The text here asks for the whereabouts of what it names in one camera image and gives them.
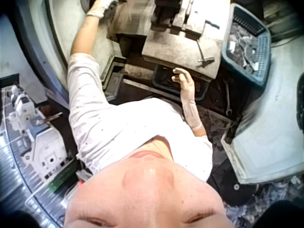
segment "white cloth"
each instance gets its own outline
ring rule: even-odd
[[[78,156],[93,174],[160,135],[173,160],[206,181],[212,169],[212,144],[195,137],[182,110],[151,98],[119,106],[108,104],[93,57],[74,54],[68,65],[70,117]]]

